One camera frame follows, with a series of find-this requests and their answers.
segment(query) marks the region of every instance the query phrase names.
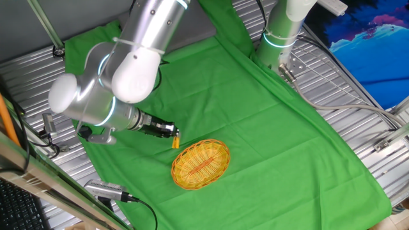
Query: orange pole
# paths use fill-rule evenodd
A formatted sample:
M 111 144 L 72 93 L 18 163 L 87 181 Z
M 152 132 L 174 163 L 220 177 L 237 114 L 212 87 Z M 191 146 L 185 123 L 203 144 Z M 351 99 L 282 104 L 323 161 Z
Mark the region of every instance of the orange pole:
M 8 113 L 8 109 L 6 103 L 4 102 L 3 96 L 0 94 L 0 115 L 3 119 L 4 126 L 6 127 L 8 137 L 18 146 L 21 147 L 19 139 L 17 138 L 17 134 L 15 133 L 12 118 L 10 117 L 10 113 Z

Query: keyboard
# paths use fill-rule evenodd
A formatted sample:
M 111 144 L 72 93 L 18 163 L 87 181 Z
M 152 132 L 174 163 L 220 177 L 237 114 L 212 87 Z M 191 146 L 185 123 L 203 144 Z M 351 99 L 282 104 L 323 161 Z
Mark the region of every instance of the keyboard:
M 0 229 L 49 229 L 39 199 L 3 179 L 0 179 Z

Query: metal clamp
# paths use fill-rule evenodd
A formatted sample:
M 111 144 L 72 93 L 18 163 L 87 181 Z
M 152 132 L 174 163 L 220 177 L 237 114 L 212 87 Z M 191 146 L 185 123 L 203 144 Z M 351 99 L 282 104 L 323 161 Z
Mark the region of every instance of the metal clamp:
M 88 141 L 96 144 L 115 144 L 116 138 L 111 136 L 111 132 L 113 131 L 115 131 L 115 128 L 105 130 L 103 134 L 91 134 Z
M 389 136 L 384 138 L 382 141 L 375 144 L 373 146 L 373 148 L 377 152 L 380 152 L 384 148 L 387 148 L 387 147 L 393 145 L 395 142 L 398 142 L 401 139 L 405 139 L 406 142 L 409 142 L 409 139 L 407 138 L 407 135 L 409 135 L 409 123 L 407 123 L 405 126 L 402 126 L 399 129 L 397 129 L 395 132 L 391 133 Z

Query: yellow object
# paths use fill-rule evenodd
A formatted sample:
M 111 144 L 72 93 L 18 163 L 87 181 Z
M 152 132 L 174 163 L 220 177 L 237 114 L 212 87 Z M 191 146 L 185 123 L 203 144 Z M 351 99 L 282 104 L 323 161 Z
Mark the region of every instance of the yellow object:
M 172 164 L 173 181 L 181 188 L 195 190 L 220 178 L 230 162 L 229 148 L 208 139 L 183 150 Z
M 179 148 L 180 137 L 173 137 L 172 148 Z
M 6 127 L 8 137 L 19 147 L 21 147 L 19 139 L 14 130 L 12 118 L 10 117 L 10 113 L 8 113 L 8 109 L 6 103 L 4 102 L 3 96 L 0 94 L 0 115 L 3 119 L 4 126 Z

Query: metal bar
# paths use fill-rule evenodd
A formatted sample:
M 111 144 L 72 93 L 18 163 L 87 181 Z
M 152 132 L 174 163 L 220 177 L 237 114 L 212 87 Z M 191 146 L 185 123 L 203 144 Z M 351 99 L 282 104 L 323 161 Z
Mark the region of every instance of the metal bar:
M 399 115 L 401 112 L 407 110 L 407 108 L 409 108 L 409 96 L 399 103 L 399 105 L 395 106 L 390 113 Z
M 395 142 L 400 141 L 401 139 L 408 142 L 407 135 L 409 135 L 409 123 L 397 129 L 395 132 L 391 133 L 379 143 L 375 144 L 374 148 L 377 152 L 379 152 L 384 148 L 391 146 Z
M 59 39 L 59 36 L 58 36 L 56 30 L 51 25 L 49 19 L 47 18 L 46 14 L 44 13 L 43 9 L 41 8 L 40 3 L 38 3 L 37 0 L 27 0 L 27 2 L 30 4 L 30 6 L 33 9 L 34 13 L 37 15 L 38 20 L 43 25 L 45 31 L 49 35 L 49 37 L 50 37 L 51 41 L 53 42 L 54 46 L 59 50 L 64 49 L 64 43 L 61 41 L 61 39 Z
M 18 148 L 3 133 L 0 133 L 0 149 L 1 163 L 11 162 L 20 168 L 25 164 L 26 153 L 24 150 Z M 80 219 L 85 221 L 93 219 L 94 226 L 98 228 L 131 229 L 119 217 L 115 216 L 113 212 L 69 178 L 45 155 L 39 151 L 36 154 L 37 157 L 30 157 L 29 167 L 24 176 L 16 176 L 10 173 L 4 173 L 1 176 L 29 192 L 34 192 L 35 195 L 40 196 L 46 201 L 58 205 L 61 209 L 76 215 Z M 68 182 L 63 178 L 71 179 L 71 181 Z M 56 194 L 62 196 L 63 199 L 60 202 L 56 201 Z M 68 207 L 68 203 L 72 203 L 73 206 L 79 206 L 80 208 L 75 211 L 73 208 Z

